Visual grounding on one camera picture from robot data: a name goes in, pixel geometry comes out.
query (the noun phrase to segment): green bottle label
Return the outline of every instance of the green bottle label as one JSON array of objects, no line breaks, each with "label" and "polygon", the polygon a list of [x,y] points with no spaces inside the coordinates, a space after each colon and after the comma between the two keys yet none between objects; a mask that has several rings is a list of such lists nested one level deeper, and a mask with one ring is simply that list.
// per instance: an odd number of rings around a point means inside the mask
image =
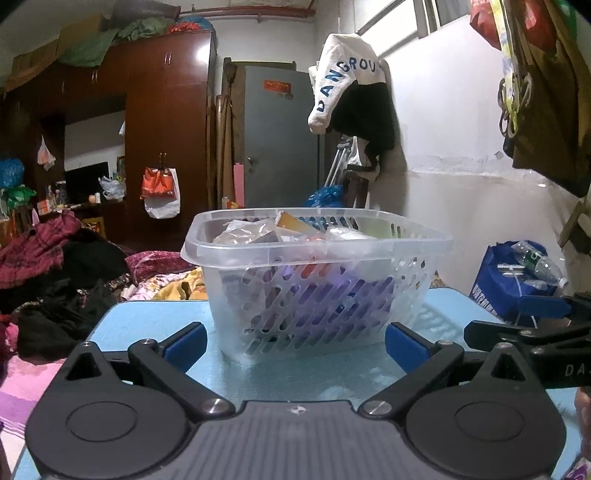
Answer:
[{"label": "green bottle label", "polygon": [[540,261],[540,258],[542,258],[542,256],[539,252],[533,249],[529,250],[523,259],[523,263],[525,264],[524,267],[533,272],[535,270],[535,266]]}]

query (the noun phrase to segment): red plaid blanket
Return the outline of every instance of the red plaid blanket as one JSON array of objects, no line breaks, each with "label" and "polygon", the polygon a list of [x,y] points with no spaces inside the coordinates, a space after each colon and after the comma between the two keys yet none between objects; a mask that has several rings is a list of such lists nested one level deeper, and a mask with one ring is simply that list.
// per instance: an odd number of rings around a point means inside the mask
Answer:
[{"label": "red plaid blanket", "polygon": [[0,288],[17,287],[51,267],[60,267],[64,261],[61,247],[80,227],[74,213],[67,210],[58,218],[39,223],[1,249]]}]

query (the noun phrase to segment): water bottle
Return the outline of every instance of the water bottle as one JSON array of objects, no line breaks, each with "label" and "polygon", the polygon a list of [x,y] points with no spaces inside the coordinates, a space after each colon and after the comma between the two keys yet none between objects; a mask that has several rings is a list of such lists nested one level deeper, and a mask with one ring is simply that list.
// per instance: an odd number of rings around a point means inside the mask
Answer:
[{"label": "water bottle", "polygon": [[517,242],[511,248],[515,250],[517,261],[537,279],[544,280],[548,285],[558,285],[560,288],[564,288],[569,282],[562,275],[558,265],[525,240]]}]

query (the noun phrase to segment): green plastic bag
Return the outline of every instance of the green plastic bag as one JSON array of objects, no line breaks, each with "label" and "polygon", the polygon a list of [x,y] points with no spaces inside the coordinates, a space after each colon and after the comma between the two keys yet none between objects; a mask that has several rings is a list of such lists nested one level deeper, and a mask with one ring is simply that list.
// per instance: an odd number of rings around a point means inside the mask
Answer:
[{"label": "green plastic bag", "polygon": [[33,198],[37,192],[31,190],[29,187],[20,185],[7,190],[7,205],[8,213],[12,212],[15,208],[21,207],[29,203],[29,200]]},{"label": "green plastic bag", "polygon": [[564,21],[570,30],[571,35],[577,39],[577,15],[576,10],[566,0],[556,0],[556,5],[564,15]]}]

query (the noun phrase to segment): gray door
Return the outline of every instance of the gray door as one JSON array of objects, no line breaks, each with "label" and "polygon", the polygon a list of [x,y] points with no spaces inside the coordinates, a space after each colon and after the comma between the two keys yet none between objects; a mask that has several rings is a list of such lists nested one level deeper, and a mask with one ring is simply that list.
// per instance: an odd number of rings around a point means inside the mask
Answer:
[{"label": "gray door", "polygon": [[307,73],[246,67],[246,207],[300,207],[318,188],[318,137],[308,128]]}]

